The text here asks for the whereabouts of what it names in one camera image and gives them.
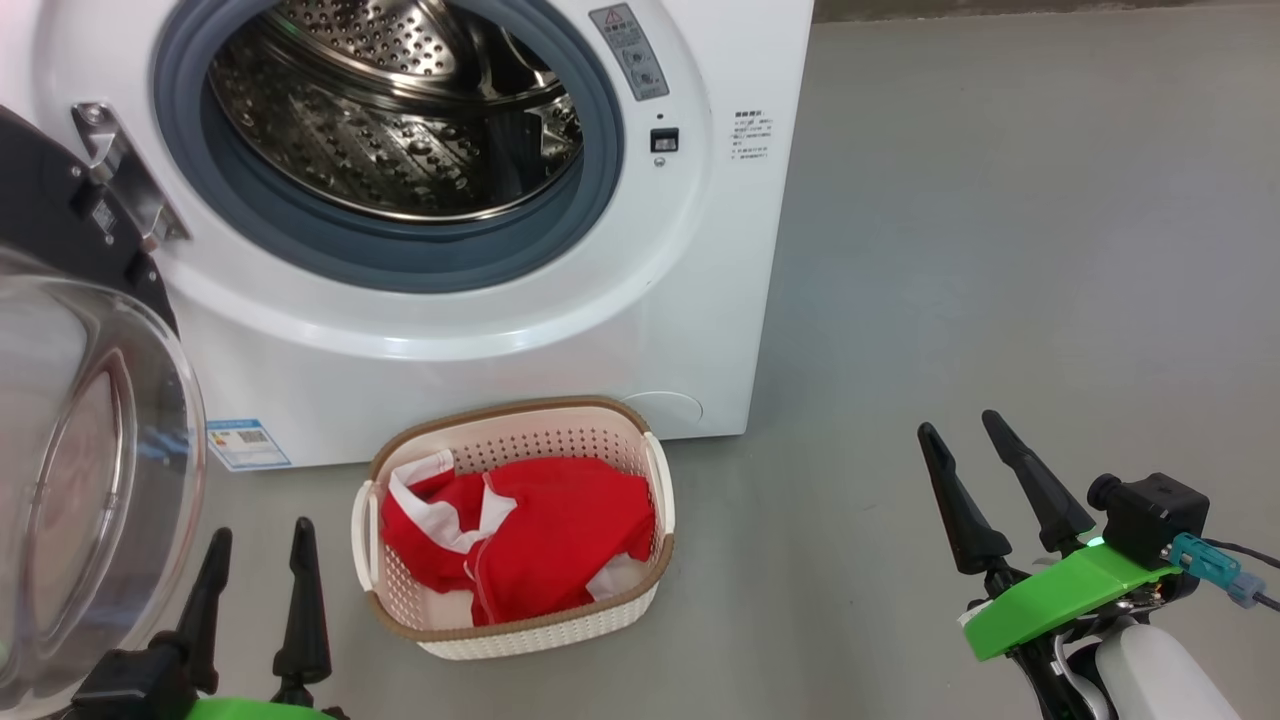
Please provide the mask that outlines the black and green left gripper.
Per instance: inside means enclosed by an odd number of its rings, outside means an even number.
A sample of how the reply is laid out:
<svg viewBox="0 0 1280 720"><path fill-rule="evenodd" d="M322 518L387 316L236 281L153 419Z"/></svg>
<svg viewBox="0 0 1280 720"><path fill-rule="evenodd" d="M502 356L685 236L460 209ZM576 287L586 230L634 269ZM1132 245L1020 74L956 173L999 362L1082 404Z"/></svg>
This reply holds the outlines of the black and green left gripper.
<svg viewBox="0 0 1280 720"><path fill-rule="evenodd" d="M332 675L332 651L316 532L307 518L296 520L291 542L291 603L271 665L278 691L269 701L198 694L219 687L214 656L232 546L232 529L214 532L175 629L154 635L152 648L106 653L72 696L72 719L346 717L337 706L314 707L310 691Z"/></svg>

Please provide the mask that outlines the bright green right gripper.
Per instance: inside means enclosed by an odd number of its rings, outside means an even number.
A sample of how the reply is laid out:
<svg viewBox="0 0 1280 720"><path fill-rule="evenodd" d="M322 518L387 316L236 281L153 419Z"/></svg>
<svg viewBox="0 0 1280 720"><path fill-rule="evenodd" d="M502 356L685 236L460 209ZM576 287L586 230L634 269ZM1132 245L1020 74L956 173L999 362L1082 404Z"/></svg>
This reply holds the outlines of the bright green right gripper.
<svg viewBox="0 0 1280 720"><path fill-rule="evenodd" d="M987 591L966 612L963 634L978 661L1015 662L1044 719L1111 719L1101 684L1073 670L1065 647L1164 606L1181 574L1169 565L1146 569L1107 544L1084 547L1091 514L1000 413L984 410L982 423L1039 523L1043 548L1071 555L1034 575L1011 568L1009 539L977 507L937 429L922 423L916 439L955 566L982 575Z"/></svg>

